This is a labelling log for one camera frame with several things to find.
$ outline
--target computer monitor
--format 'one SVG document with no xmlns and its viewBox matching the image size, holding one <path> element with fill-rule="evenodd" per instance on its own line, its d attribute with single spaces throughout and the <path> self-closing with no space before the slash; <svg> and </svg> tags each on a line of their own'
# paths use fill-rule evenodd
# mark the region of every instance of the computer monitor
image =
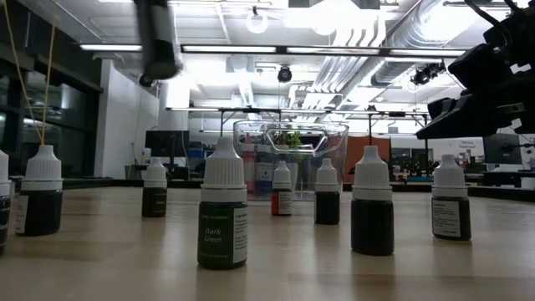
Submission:
<svg viewBox="0 0 535 301">
<path fill-rule="evenodd" d="M 145 147 L 151 149 L 151 156 L 187 156 L 190 132 L 187 130 L 148 130 Z"/>
<path fill-rule="evenodd" d="M 483 137 L 485 163 L 522 164 L 520 139 L 515 134 L 494 134 Z"/>
</svg>

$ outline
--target security camera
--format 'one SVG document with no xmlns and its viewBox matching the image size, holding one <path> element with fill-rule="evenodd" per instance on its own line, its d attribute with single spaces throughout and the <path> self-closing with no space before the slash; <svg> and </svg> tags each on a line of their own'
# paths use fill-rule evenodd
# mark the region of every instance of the security camera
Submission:
<svg viewBox="0 0 535 301">
<path fill-rule="evenodd" d="M 139 78 L 141 87 L 152 88 L 157 84 L 157 81 L 142 74 Z"/>
<path fill-rule="evenodd" d="M 290 71 L 290 68 L 288 66 L 281 67 L 280 71 L 278 71 L 277 79 L 279 83 L 287 83 L 292 80 L 292 71 Z"/>
</svg>

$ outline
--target wooden table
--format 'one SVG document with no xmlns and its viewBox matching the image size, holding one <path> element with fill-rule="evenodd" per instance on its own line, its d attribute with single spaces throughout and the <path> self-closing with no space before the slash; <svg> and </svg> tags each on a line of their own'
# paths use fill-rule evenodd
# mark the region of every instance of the wooden table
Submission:
<svg viewBox="0 0 535 301">
<path fill-rule="evenodd" d="M 431 235 L 430 196 L 395 193 L 395 255 L 353 253 L 339 226 L 250 204 L 247 266 L 197 267 L 198 190 L 170 190 L 167 218 L 141 218 L 140 188 L 66 191 L 61 231 L 10 236 L 0 300 L 535 300 L 535 205 L 471 199 L 471 242 Z"/>
</svg>

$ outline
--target yellow wire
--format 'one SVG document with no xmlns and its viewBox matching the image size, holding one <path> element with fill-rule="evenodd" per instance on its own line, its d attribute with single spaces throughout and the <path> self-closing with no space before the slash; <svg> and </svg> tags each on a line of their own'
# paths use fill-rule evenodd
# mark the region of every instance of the yellow wire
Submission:
<svg viewBox="0 0 535 301">
<path fill-rule="evenodd" d="M 30 104 L 30 99 L 26 91 L 26 86 L 24 85 L 23 74 L 20 71 L 20 65 L 18 63 L 18 57 L 17 57 L 17 50 L 15 49 L 15 40 L 13 39 L 13 31 L 11 30 L 11 23 L 9 21 L 8 0 L 5 0 L 3 2 L 3 11 L 6 14 L 6 23 L 8 24 L 9 39 L 11 40 L 11 48 L 13 50 L 13 57 L 15 57 L 15 65 L 17 65 L 18 80 L 20 80 L 20 84 L 23 88 L 24 98 L 26 99 L 26 104 L 28 105 L 28 108 L 30 110 L 30 117 L 32 117 L 33 126 L 35 127 L 35 130 L 37 131 L 37 135 L 39 136 L 39 139 L 43 140 L 43 138 L 41 138 L 41 133 L 39 132 L 39 128 L 37 127 L 37 122 L 35 122 L 35 118 L 33 117 L 32 105 Z"/>
<path fill-rule="evenodd" d="M 55 34 L 56 34 L 56 8 L 54 8 L 53 10 L 52 38 L 50 39 L 50 50 L 48 52 L 47 85 L 46 85 L 46 88 L 44 89 L 43 129 L 42 129 L 42 134 L 41 134 L 41 145 L 44 145 L 44 122 L 47 119 L 48 88 L 50 87 L 50 70 L 52 69 L 52 53 L 54 51 Z"/>
</svg>

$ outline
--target clear plastic container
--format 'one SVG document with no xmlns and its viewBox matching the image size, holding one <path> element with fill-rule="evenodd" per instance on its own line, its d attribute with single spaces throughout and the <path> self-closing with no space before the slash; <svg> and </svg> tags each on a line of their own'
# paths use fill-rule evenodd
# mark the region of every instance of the clear plastic container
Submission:
<svg viewBox="0 0 535 301">
<path fill-rule="evenodd" d="M 345 153 L 349 127 L 340 124 L 295 123 L 282 121 L 238 121 L 234 123 L 234 149 L 242 153 L 243 144 L 255 145 L 254 194 L 249 201 L 271 199 L 273 171 L 286 161 L 292 176 L 295 201 L 313 201 L 316 171 L 323 158 L 330 158 L 338 171 L 340 187 L 344 179 Z"/>
</svg>

